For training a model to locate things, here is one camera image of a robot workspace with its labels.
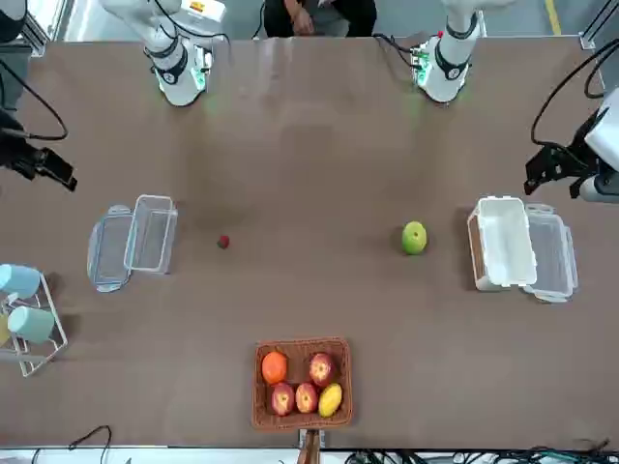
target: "red apple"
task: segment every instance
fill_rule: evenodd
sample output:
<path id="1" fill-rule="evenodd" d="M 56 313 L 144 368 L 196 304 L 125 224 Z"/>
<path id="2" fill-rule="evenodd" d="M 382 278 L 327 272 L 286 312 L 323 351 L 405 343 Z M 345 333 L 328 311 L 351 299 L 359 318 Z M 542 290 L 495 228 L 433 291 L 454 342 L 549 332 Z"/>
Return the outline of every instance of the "red apple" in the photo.
<path id="1" fill-rule="evenodd" d="M 313 413 L 318 406 L 316 389 L 307 382 L 297 387 L 295 399 L 297 400 L 297 409 L 301 413 Z"/>
<path id="2" fill-rule="evenodd" d="M 309 377 L 318 387 L 327 387 L 335 374 L 333 360 L 326 353 L 314 355 L 309 363 Z"/>
<path id="3" fill-rule="evenodd" d="M 294 406 L 294 391 L 288 384 L 280 383 L 273 388 L 271 406 L 278 416 L 286 416 Z"/>

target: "wicker basket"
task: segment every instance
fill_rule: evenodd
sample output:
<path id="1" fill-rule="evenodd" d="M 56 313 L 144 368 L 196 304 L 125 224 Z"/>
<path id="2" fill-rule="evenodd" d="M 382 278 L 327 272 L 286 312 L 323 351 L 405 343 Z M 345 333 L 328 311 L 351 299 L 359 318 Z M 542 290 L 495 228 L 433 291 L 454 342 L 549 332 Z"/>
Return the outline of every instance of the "wicker basket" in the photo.
<path id="1" fill-rule="evenodd" d="M 288 357 L 286 382 L 295 389 L 302 382 L 310 381 L 310 360 L 316 353 L 332 357 L 338 370 L 334 382 L 342 389 L 342 400 L 338 411 L 323 419 L 318 413 L 301 414 L 293 411 L 280 417 L 271 407 L 273 387 L 262 378 L 262 360 L 272 352 L 279 351 Z M 255 351 L 253 372 L 253 403 L 251 423 L 259 430 L 277 431 L 297 428 L 330 428 L 348 424 L 352 419 L 352 380 L 350 369 L 350 347 L 343 338 L 328 337 L 308 340 L 269 341 L 258 344 Z"/>

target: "light blue cup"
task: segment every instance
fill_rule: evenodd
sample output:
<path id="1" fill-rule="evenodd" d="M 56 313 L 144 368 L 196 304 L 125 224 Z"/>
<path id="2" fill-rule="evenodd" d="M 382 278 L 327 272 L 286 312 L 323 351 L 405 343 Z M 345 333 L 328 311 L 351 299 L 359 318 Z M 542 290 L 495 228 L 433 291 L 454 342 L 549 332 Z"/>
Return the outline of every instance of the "light blue cup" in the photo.
<path id="1" fill-rule="evenodd" d="M 35 307 L 18 306 L 9 315 L 9 331 L 33 343 L 49 340 L 55 324 L 51 312 Z"/>
<path id="2" fill-rule="evenodd" d="M 0 266 L 0 291 L 26 299 L 34 296 L 41 284 L 39 271 L 16 264 Z"/>

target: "person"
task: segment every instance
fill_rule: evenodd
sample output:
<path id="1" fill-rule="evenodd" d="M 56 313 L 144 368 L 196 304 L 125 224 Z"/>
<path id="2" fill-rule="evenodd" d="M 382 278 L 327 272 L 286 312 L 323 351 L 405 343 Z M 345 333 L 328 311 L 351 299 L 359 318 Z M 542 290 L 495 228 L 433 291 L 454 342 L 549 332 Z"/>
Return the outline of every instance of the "person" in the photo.
<path id="1" fill-rule="evenodd" d="M 269 37 L 312 36 L 308 6 L 331 4 L 349 23 L 346 37 L 368 37 L 376 22 L 374 0 L 265 0 L 264 29 Z"/>

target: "clear plastic container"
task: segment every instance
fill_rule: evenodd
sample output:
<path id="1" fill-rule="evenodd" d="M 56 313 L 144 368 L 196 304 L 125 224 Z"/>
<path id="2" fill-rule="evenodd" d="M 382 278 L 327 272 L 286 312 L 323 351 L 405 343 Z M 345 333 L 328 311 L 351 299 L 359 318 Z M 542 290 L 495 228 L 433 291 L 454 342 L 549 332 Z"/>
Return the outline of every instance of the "clear plastic container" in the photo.
<path id="1" fill-rule="evenodd" d="M 127 269 L 166 274 L 178 212 L 167 196 L 140 195 L 133 209 L 133 220 L 125 248 Z"/>
<path id="2" fill-rule="evenodd" d="M 578 286 L 572 233 L 547 205 L 527 205 L 538 279 L 524 291 L 550 303 L 566 302 Z"/>
<path id="3" fill-rule="evenodd" d="M 100 292 L 118 290 L 129 279 L 123 255 L 132 219 L 131 209 L 116 205 L 93 228 L 88 246 L 88 276 Z"/>

